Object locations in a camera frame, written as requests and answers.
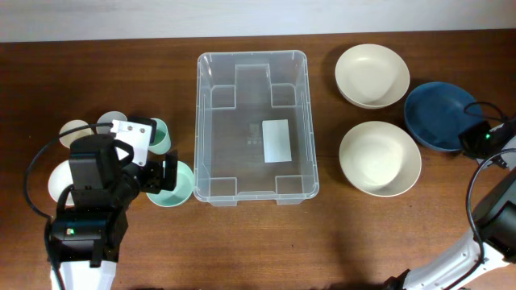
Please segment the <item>mint green plastic cup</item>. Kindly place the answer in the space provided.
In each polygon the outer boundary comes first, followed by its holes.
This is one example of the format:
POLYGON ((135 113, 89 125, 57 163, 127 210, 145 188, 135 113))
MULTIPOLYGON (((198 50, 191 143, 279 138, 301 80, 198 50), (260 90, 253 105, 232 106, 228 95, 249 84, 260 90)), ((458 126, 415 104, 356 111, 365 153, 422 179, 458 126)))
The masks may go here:
POLYGON ((163 155, 172 146, 169 129, 163 120, 154 118, 154 121, 156 122, 156 134, 154 142, 149 144, 148 150, 156 155, 163 155))

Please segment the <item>dark blue bowl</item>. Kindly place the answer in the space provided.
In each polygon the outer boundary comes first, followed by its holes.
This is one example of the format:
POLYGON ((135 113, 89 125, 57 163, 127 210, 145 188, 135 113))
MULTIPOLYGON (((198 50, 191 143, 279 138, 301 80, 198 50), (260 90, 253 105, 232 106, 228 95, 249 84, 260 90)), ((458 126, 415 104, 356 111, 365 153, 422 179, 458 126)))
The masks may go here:
POLYGON ((457 85, 434 81, 413 89, 404 105, 404 119, 412 136, 435 151, 460 151, 459 134, 483 121, 482 110, 467 105, 476 99, 457 85))

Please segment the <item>grey plastic cup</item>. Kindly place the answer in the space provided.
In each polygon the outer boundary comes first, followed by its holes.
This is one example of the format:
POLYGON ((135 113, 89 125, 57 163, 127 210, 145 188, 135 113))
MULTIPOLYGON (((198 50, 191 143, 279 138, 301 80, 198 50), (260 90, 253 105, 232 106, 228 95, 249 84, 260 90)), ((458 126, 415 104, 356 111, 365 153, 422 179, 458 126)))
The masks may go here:
MULTIPOLYGON (((126 121, 127 116, 120 111, 109 111, 104 113, 98 120, 97 123, 112 123, 113 120, 118 121, 126 121)), ((109 126, 99 126, 96 128, 96 132, 98 134, 109 134, 110 127, 109 126)))

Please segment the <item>white small bowl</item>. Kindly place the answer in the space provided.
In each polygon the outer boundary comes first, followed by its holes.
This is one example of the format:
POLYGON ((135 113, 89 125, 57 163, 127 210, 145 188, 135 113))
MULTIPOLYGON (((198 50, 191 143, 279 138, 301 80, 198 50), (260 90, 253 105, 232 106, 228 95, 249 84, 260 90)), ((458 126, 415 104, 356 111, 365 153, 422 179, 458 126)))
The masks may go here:
POLYGON ((50 197, 58 202, 63 190, 73 184, 73 178, 68 160, 57 165, 48 180, 48 192, 50 197))

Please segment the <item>beige bowl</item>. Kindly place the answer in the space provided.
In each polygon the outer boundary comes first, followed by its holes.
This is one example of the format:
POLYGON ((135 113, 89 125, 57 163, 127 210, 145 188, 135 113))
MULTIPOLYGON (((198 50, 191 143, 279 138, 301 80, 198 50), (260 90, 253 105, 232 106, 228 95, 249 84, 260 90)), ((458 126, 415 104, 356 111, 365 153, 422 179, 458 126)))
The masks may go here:
POLYGON ((373 43, 346 50, 335 65, 343 97, 360 108, 375 110, 401 100, 410 86, 406 62, 393 50, 373 43))

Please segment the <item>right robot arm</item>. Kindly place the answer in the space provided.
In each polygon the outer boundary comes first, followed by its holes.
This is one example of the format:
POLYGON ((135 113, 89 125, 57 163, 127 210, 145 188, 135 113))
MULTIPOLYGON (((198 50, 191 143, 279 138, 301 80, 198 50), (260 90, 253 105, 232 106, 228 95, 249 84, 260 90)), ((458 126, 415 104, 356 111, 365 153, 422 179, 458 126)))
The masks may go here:
POLYGON ((461 239, 424 267, 388 278, 383 289, 460 289, 485 273, 515 263, 515 170, 495 186, 476 206, 471 205, 474 184, 488 162, 512 155, 506 147, 480 163, 466 194, 470 228, 461 239))

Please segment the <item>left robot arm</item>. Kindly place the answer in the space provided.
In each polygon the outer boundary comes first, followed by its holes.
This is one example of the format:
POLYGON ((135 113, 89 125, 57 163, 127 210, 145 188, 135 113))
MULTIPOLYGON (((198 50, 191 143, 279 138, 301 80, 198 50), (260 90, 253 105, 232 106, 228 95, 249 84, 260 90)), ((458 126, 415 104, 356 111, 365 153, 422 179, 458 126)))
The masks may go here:
POLYGON ((70 144, 72 183, 61 192, 56 215, 44 229, 54 289, 110 288, 130 203, 140 193, 172 191, 177 184, 176 152, 162 163, 148 160, 156 120, 130 117, 107 127, 107 134, 70 144))

